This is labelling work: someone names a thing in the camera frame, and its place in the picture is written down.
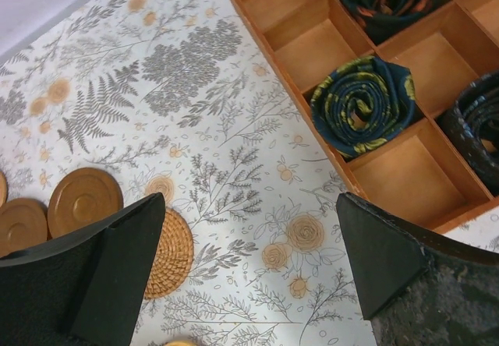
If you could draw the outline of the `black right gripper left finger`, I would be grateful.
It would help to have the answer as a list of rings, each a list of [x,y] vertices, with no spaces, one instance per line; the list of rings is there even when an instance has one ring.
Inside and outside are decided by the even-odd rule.
[[[1,259],[3,345],[128,345],[165,218],[160,193]]]

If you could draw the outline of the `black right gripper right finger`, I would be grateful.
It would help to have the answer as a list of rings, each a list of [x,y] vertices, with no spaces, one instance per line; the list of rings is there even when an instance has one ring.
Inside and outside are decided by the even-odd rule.
[[[379,345],[496,345],[498,254],[350,193],[337,213],[359,304]]]

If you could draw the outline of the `woven rattan coaster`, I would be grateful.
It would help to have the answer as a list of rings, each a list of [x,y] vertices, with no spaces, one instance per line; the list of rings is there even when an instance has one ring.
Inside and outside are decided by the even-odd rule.
[[[189,225],[177,211],[168,208],[144,298],[162,298],[178,289],[191,270],[193,255]]]

